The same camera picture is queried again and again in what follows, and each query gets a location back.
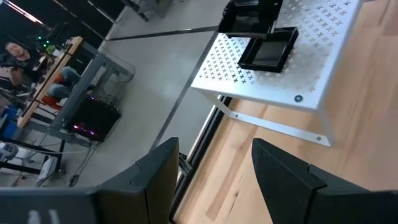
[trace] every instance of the screw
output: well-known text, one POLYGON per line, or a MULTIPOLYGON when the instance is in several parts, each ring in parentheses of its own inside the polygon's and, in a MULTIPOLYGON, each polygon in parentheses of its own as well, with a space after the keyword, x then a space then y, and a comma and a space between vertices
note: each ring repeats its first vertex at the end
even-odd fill
POLYGON ((296 101, 297 103, 300 103, 301 101, 303 101, 303 96, 302 95, 297 95, 294 97, 294 101, 296 101))

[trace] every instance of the wooden tabletop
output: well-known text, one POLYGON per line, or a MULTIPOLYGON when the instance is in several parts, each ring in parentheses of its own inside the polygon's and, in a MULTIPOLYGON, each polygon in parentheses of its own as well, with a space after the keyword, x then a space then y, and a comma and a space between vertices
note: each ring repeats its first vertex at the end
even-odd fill
POLYGON ((23 128, 30 120, 33 112, 39 106, 39 102, 47 94, 50 86, 54 83, 57 75, 61 73, 64 66, 69 62, 76 49, 83 42, 83 38, 74 37, 70 41, 70 48, 67 52, 62 52, 54 61, 54 64, 50 67, 48 72, 44 75, 45 81, 36 86, 36 92, 33 95, 34 101, 29 102, 25 113, 18 117, 17 125, 18 128, 23 128))
MULTIPOLYGON (((398 1, 364 3, 326 99, 336 136, 333 147, 224 119, 175 221, 272 223, 254 174, 253 138, 263 138, 367 189, 398 189, 397 21, 398 1)), ((312 114, 244 100, 237 100, 234 108, 297 128, 322 131, 318 118, 312 114)))

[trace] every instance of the desk leg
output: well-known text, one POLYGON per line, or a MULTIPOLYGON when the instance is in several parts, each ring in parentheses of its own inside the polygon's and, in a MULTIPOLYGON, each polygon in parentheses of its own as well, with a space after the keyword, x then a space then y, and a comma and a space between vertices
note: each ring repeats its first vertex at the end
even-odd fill
POLYGON ((326 136, 317 134, 317 133, 311 133, 309 131, 304 131, 299 128, 294 128, 288 125, 284 124, 279 124, 273 121, 268 121, 266 119, 261 119, 257 118, 254 116, 249 116, 246 114, 238 113, 235 111, 231 111, 227 106, 222 104, 222 102, 217 99, 216 96, 205 93, 201 91, 201 93, 208 98, 212 103, 214 103, 215 106, 217 106, 224 114, 228 115, 230 118, 243 121, 249 124, 253 124, 262 128, 270 129, 273 131, 277 131, 282 134, 286 134, 289 136, 293 136, 299 139, 303 139, 306 141, 311 141, 317 144, 321 144, 323 146, 331 146, 332 140, 333 140, 333 135, 331 131, 331 126, 329 123, 329 120, 327 118, 327 115, 324 111, 319 111, 320 119, 322 120, 322 124, 324 125, 324 128, 326 128, 326 136))

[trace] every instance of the concrete floor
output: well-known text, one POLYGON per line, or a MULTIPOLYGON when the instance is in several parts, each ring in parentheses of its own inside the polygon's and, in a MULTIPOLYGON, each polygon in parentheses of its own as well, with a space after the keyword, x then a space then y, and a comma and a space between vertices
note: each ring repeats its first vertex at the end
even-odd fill
MULTIPOLYGON (((127 10, 112 37, 216 26, 227 2, 174 2, 165 19, 150 16, 152 19, 147 23, 127 10)), ((77 186, 97 185, 116 175, 146 155, 156 140, 163 142, 177 136, 180 138, 180 151, 189 153, 212 107, 199 93, 187 88, 192 71, 211 35, 212 32, 202 32, 121 40, 108 42, 104 46, 104 52, 128 70, 133 70, 133 65, 136 76, 127 85, 126 96, 121 103, 120 122, 107 141, 95 149, 77 186), (180 96, 183 96, 182 101, 178 101, 180 96), (170 114, 176 104, 177 110, 170 114), (169 116, 172 119, 165 124, 169 116)), ((38 139, 39 142, 43 136, 42 133, 32 132, 28 139, 38 139)), ((57 142, 58 139, 46 137, 42 144, 57 142)), ((65 151, 85 152, 86 149, 67 145, 65 151)), ((61 176, 63 180, 69 180, 85 155, 86 153, 65 154, 63 162, 66 163, 67 174, 61 176)), ((0 174, 0 185, 10 185, 14 181, 12 176, 0 174)), ((19 185, 30 186, 32 181, 34 178, 28 178, 28 181, 19 185)), ((49 183, 52 187, 63 185, 60 179, 49 183)))

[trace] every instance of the person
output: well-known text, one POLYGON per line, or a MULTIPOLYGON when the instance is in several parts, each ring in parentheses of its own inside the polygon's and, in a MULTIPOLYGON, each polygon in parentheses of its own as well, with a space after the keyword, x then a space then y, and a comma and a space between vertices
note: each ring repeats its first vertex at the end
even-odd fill
MULTIPOLYGON (((17 65, 15 68, 9 70, 10 79, 13 85, 20 85, 26 82, 39 82, 43 74, 33 71, 37 62, 41 58, 41 54, 36 49, 25 49, 19 44, 8 42, 5 45, 6 50, 12 55, 11 63, 17 65)), ((53 59, 48 59, 48 64, 53 63, 53 59)), ((80 76, 76 70, 71 67, 62 68, 61 73, 56 77, 54 83, 47 91, 48 96, 45 96, 42 101, 47 105, 60 110, 59 103, 63 98, 68 98, 73 90, 73 87, 79 82, 80 76)), ((93 85, 90 85, 87 90, 92 90, 93 85)))

